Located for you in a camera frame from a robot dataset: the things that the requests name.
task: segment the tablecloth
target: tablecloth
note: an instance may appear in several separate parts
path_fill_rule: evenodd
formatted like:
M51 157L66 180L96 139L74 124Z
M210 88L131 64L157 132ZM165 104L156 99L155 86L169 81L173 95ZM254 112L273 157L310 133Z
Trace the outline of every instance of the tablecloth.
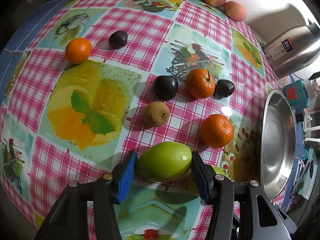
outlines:
M117 30L129 34L128 43L109 50L108 37ZM73 68L64 49L76 37L87 38L92 53L89 61ZM39 228L69 181L94 181L129 150L140 155L162 141L184 143L231 180L248 180L244 171L249 164L242 156L254 151L255 127L267 95L290 83L289 77L278 79L263 54L264 44L248 25L201 0L68 0L26 49L4 52L20 57L0 108L5 192ZM200 59L209 63L198 63ZM231 80L235 92L221 100L195 100L184 85L195 67L208 68L216 81ZM161 74L175 76L179 90L166 102L168 123L150 128L142 112L156 100L152 83ZM122 106L115 96L105 98L110 87L115 95L124 92ZM120 120L114 123L118 128L103 135L79 123L83 116L75 114L70 102L74 91L88 96L96 115ZM209 148L199 137L201 122L214 113L226 115L235 131L222 149ZM273 201L281 206L284 194L285 188ZM128 240L141 239L150 228L162 239L201 239L211 218L211 208L190 192L186 176L161 184L137 175L128 198L115 211ZM238 203L235 212L239 214ZM95 239L92 203L88 224L90 239Z

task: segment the stainless steel kettle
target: stainless steel kettle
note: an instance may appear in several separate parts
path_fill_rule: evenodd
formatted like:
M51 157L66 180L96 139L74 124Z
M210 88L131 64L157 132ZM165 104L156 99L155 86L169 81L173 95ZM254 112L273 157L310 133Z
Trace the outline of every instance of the stainless steel kettle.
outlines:
M320 28L296 26L268 42L263 51L279 78L310 65L320 54Z

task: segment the kiwi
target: kiwi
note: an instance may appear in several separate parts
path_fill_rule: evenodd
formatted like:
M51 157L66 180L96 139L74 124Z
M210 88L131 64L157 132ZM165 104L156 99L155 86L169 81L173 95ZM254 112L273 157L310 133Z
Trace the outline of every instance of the kiwi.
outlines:
M155 101L147 105L143 112L143 120L151 127L164 125L170 116L167 105L163 102Z

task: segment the white wall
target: white wall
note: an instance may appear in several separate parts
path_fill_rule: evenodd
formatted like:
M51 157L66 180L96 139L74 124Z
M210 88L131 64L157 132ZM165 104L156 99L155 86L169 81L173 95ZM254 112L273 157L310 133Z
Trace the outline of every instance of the white wall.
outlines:
M245 22L250 25L265 41L270 41L283 31L308 24L308 19L315 17L302 0L233 0L247 10ZM320 57L310 66L296 72L300 78L309 78L320 71Z

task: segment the stainless steel bowl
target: stainless steel bowl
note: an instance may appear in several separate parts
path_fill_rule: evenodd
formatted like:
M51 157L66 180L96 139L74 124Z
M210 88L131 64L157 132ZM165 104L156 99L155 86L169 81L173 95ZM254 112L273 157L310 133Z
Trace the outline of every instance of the stainless steel bowl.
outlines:
M274 198L284 188L292 170L296 127L289 103L279 90L269 94L261 117L260 183L266 195Z

